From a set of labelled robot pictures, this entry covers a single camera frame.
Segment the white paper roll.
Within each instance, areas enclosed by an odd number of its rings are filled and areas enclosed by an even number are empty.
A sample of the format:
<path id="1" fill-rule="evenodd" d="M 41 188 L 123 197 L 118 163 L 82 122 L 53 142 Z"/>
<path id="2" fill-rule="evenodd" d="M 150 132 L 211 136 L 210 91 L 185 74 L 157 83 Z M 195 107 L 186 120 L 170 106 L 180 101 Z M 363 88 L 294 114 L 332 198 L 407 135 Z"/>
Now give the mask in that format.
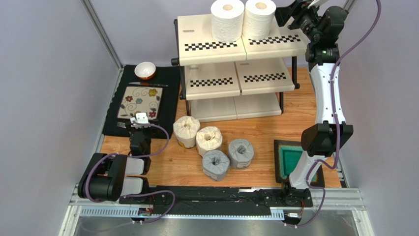
<path id="1" fill-rule="evenodd" d="M 242 36 L 251 40 L 268 37 L 276 4 L 271 0 L 248 0 L 245 3 Z"/>
<path id="2" fill-rule="evenodd" d="M 244 8 L 240 0 L 216 0 L 211 5 L 211 32 L 216 41 L 230 43 L 241 38 Z"/>

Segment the beige roll front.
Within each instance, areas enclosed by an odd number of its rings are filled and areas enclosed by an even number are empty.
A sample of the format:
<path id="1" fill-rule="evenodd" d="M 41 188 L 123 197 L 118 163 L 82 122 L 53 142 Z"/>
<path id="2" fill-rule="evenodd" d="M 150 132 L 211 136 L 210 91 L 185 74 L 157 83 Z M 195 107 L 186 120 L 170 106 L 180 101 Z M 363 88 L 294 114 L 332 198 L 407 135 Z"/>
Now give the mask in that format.
<path id="1" fill-rule="evenodd" d="M 201 157 L 208 151 L 221 150 L 222 142 L 222 133 L 215 126 L 202 128 L 196 134 L 196 149 Z"/>

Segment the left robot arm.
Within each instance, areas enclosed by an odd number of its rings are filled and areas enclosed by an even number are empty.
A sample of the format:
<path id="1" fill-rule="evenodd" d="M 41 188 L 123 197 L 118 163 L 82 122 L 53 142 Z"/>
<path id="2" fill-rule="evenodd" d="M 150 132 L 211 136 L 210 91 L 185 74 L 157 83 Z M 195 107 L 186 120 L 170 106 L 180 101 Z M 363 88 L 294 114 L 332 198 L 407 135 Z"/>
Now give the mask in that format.
<path id="1" fill-rule="evenodd" d="M 154 122 L 125 122 L 129 132 L 130 153 L 100 153 L 92 155 L 78 185 L 80 198 L 92 202 L 116 201 L 123 193 L 124 183 L 130 180 L 126 175 L 136 176 L 148 173 L 151 166 L 151 136 L 153 128 L 159 128 Z"/>

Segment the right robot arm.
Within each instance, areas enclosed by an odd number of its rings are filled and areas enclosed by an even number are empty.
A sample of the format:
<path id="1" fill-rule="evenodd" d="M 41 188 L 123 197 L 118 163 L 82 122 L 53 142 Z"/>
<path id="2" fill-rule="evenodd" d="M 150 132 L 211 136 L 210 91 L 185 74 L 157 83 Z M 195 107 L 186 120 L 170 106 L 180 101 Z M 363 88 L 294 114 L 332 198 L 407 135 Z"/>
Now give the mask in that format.
<path id="1" fill-rule="evenodd" d="M 354 131 L 353 126 L 346 123 L 341 110 L 338 86 L 340 53 L 336 42 L 348 11 L 331 6 L 323 16 L 319 16 L 320 4 L 319 0 L 296 0 L 275 11 L 279 27 L 301 30 L 309 39 L 305 59 L 309 64 L 317 106 L 315 124 L 301 135 L 301 158 L 283 184 L 283 188 L 291 193 L 308 189 L 318 168 L 328 157 L 338 155 Z"/>

